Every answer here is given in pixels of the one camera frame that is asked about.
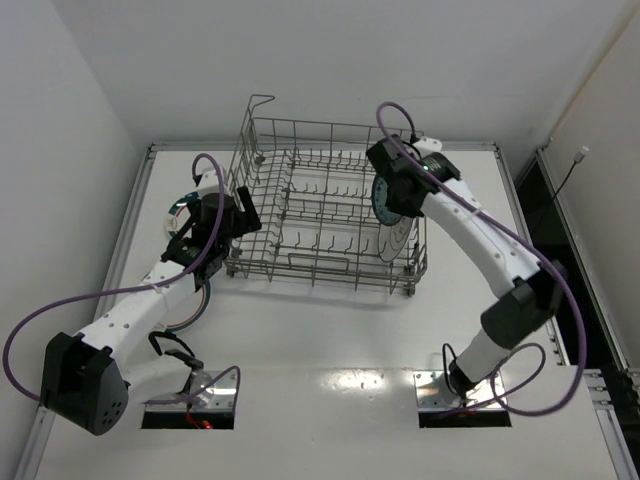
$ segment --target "black cable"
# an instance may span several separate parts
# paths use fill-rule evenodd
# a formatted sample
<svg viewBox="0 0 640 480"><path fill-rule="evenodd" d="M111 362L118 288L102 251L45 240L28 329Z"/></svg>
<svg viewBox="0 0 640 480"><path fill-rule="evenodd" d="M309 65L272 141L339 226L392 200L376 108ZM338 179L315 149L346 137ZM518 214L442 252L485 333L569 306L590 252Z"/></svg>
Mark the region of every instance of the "black cable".
<svg viewBox="0 0 640 480"><path fill-rule="evenodd" d="M447 384L447 388L451 393L457 395L457 393L453 391L453 389L451 388L451 384L449 383L449 362L447 362L447 349L449 349L449 351L451 352L451 357L453 358L453 360L456 360L458 358L455 350L450 343L442 344L442 371L444 372L444 383Z"/></svg>
<svg viewBox="0 0 640 480"><path fill-rule="evenodd" d="M571 165L571 168L567 172L567 175L564 177L564 180L562 181L560 186L556 189L555 193L551 197L551 200L549 200L549 202L545 206L544 210L542 211L542 215L540 215L540 218L538 219L538 223L536 223L535 227L533 227L531 229L531 238L533 238L533 236L538 231L538 228L540 228L540 225L542 224L542 222L544 221L545 217L547 216L547 213L549 213L549 210L553 206L553 203L555 202L556 198L558 197L558 194L560 193L562 188L565 186L565 184L569 181L569 177L571 177L571 174L573 173L573 169L576 168L579 163L580 163L579 161L578 162L576 162L575 160L573 161L573 165Z"/></svg>
<svg viewBox="0 0 640 480"><path fill-rule="evenodd" d="M181 340L171 332L151 332L149 334L149 337L147 338L149 339L149 343L151 344L155 352L160 356L162 356L162 349L160 348L160 344L158 343L158 338L166 338L167 340L171 340L180 344L189 355L191 355L193 358L196 358L196 354L193 353L193 350L189 348L189 345L187 345L184 340Z"/></svg>
<svg viewBox="0 0 640 480"><path fill-rule="evenodd" d="M418 155L418 158L416 158L416 160L420 160L422 158L422 155L420 154L420 150L418 150L418 148L415 145L409 142L405 142L404 140L402 141L402 143L404 143L407 147L413 148L413 151L416 152L416 155Z"/></svg>

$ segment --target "white table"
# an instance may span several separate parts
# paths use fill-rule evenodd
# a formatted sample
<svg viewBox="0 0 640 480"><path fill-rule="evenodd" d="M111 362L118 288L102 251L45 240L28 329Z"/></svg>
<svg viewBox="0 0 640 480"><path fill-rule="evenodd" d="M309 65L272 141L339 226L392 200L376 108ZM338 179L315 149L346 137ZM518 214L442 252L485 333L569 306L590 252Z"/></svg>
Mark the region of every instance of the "white table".
<svg viewBox="0 0 640 480"><path fill-rule="evenodd" d="M484 207L515 228L502 159L490 148L466 148L446 154ZM190 163L201 150L158 150L141 170L112 283L136 284L153 265L167 242L166 211L192 187ZM210 153L229 164L230 152ZM37 478L615 478L584 386L561 412L512 416L511 428L418 428L412 370L439 368L445 341L461 351L494 301L471 261L433 223L428 246L429 268L413 298L220 272L208 311L182 337L207 369L242 368L235 429L140 430L139 406L102 437L57 418ZM174 320L194 302L179 306ZM510 398L520 408L555 402L574 372L555 365L548 328L533 340L550 361L538 380ZM136 357L151 358L151 349L141 345ZM537 362L535 352L512 359L503 370L506 387ZM366 377L367 369L384 380L364 388L344 381Z"/></svg>

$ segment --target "white surface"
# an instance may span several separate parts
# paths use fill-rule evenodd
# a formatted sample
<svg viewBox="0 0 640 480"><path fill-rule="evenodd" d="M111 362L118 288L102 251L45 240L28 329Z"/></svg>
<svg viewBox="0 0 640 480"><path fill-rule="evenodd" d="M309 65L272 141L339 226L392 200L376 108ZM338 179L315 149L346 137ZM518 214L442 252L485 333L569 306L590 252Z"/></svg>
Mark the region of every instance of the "white surface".
<svg viewBox="0 0 640 480"><path fill-rule="evenodd" d="M183 270L184 267L175 262L158 261L139 285L156 285ZM165 287L127 295L101 318L80 330L84 335L82 342L97 350L111 348L111 358L122 368L129 364L129 355L146 340L149 332L194 292L194 276L186 275Z"/></svg>
<svg viewBox="0 0 640 480"><path fill-rule="evenodd" d="M640 15L631 21L554 133L547 169L558 186L576 152L589 153L560 200L605 315L631 366L640 367Z"/></svg>
<svg viewBox="0 0 640 480"><path fill-rule="evenodd" d="M455 178L445 185L478 210L486 210L464 180ZM514 287L513 280L529 279L540 271L538 259L514 240L461 207L444 192L427 195L421 211L433 219L460 246L482 272L496 298Z"/></svg>
<svg viewBox="0 0 640 480"><path fill-rule="evenodd" d="M125 367L122 380L129 384L130 407L168 393L181 392L191 376L191 367L174 356L162 355L148 362Z"/></svg>
<svg viewBox="0 0 640 480"><path fill-rule="evenodd" d="M516 172L633 1L53 3L144 146L235 140L252 93L279 97L276 115L365 124L392 99L435 138L497 141Z"/></svg>
<svg viewBox="0 0 640 480"><path fill-rule="evenodd" d="M139 159L48 0L0 14L0 339L36 308L99 290ZM23 330L11 363L40 385L46 343L92 319L94 302ZM0 374L0 478L16 468L36 405Z"/></svg>
<svg viewBox="0 0 640 480"><path fill-rule="evenodd" d="M158 154L123 283L139 279L166 244L164 214L191 188L194 156ZM449 156L486 208L513 226L493 153ZM114 431L94 438L56 419L39 480L176 478L185 471L228 479L614 478L585 389L561 413L514 418L511 429L418 428L411 372L403 368L438 368L442 342L462 350L493 301L453 241L434 225L428 231L429 270L411 299L217 275L209 310L181 336L208 369L243 368L235 430L140 431L141 410L130 409ZM546 333L533 338L550 352ZM152 355L150 348L139 352ZM506 385L536 362L535 354L514 357L503 372ZM343 367L377 372L335 370ZM384 382L376 383L382 374ZM571 375L570 368L548 365L512 402L548 405Z"/></svg>

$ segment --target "dish rack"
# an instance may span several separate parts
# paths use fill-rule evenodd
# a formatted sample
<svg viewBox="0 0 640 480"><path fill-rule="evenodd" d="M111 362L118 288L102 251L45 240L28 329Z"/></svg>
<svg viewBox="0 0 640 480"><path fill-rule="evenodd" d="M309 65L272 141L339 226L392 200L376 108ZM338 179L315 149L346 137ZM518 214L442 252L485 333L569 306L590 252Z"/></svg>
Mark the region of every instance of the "dish rack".
<svg viewBox="0 0 640 480"><path fill-rule="evenodd" d="M273 100L251 96L227 176L234 194L240 186L249 188L262 221L260 231L232 243L227 274L346 283L356 290L368 285L413 295L427 270L426 220L414 221L394 261L379 258L380 223L370 198L375 171L365 151L383 137L380 129L256 115Z"/></svg>

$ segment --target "metal frame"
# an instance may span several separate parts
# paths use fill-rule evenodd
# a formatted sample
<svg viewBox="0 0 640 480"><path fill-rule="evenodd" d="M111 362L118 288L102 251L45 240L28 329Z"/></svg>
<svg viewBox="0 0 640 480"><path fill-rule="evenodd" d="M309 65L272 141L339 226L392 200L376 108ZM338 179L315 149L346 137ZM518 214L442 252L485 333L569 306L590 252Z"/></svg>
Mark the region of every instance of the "metal frame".
<svg viewBox="0 0 640 480"><path fill-rule="evenodd" d="M412 295L427 271L427 222L412 222L392 262L380 259L387 240L378 245L381 227L370 202L375 171L364 153L382 138L379 127L256 115L274 99L251 96L229 169L229 191L249 188L262 229L233 242L227 273Z"/></svg>
<svg viewBox="0 0 640 480"><path fill-rule="evenodd" d="M593 408L596 411L596 417L618 478L638 480L638 472L631 458L631 453L624 439L622 428L620 428L618 417L611 403L611 397L607 391L607 385L604 378L602 378L600 370L585 370L583 378L589 388Z"/></svg>
<svg viewBox="0 0 640 480"><path fill-rule="evenodd" d="M198 372L191 382L190 391L193 392L207 386L208 382L220 373L218 370L202 370ZM234 411L233 400L238 387L236 375L236 372L225 375L189 402L145 405L145 414L184 412L187 409L187 404L190 403L192 405L190 409L192 413L225 413L230 415Z"/></svg>
<svg viewBox="0 0 640 480"><path fill-rule="evenodd" d="M555 191L555 186L551 181L551 177L546 168L545 162L546 157L544 151L542 149L538 150L536 153L536 160L540 167L540 171L542 172L542 177L544 178L547 187L551 192ZM624 351L618 342L615 334L613 333L613 327L611 325L611 320L609 318L609 313L603 311L602 306L607 305L604 301L604 295L600 290L593 285L591 282L591 275L589 275L587 268L584 264L584 259L588 261L587 252L575 241L575 228L572 228L569 219L567 219L565 212L568 211L566 208L565 201L562 198L562 195L558 195L556 197L556 205L558 216L560 217L560 222L562 223L562 227L568 232L567 237L569 238L569 246L571 247L571 251L576 259L576 263L578 264L578 268L580 269L580 274L584 279L584 283L587 287L587 291L589 292L589 297L591 298L591 303L594 306L596 315L598 316L598 320L600 321L600 325L604 331L605 337L607 339L607 343L609 344L609 348L611 349L611 353L613 354L613 359L616 362L616 367L618 370L626 370L629 368L629 362L624 356Z"/></svg>
<svg viewBox="0 0 640 480"><path fill-rule="evenodd" d="M158 152L200 152L200 151L212 151L212 150L228 150L233 152L236 148L236 142L230 141L202 141L202 142L188 142L188 141L157 141L153 142L149 147L149 152L154 156ZM309 148L326 148L326 143L317 142L298 142L298 145L303 145ZM450 152L495 152L496 144L489 141L446 141L442 142L443 150Z"/></svg>
<svg viewBox="0 0 640 480"><path fill-rule="evenodd" d="M522 206L518 201L518 194L516 193L515 184L513 183L513 179L509 174L507 162L505 161L504 155L497 146L495 146L495 155L498 162L498 169L500 170L500 175L502 176L502 183L504 183L504 187L507 192L507 199L509 200L509 205L511 206L511 211L513 212L513 216L515 218L516 231L521 237L524 237L527 242L531 243L531 235L529 234L529 229L527 228L527 223L524 219ZM560 326L558 325L558 320L555 316L545 324L545 328L547 330L547 333L549 334L551 343L556 346L556 348L553 350L553 353L556 356L556 363L558 365L569 365L569 355L567 354L567 349L565 348L564 342L562 341Z"/></svg>

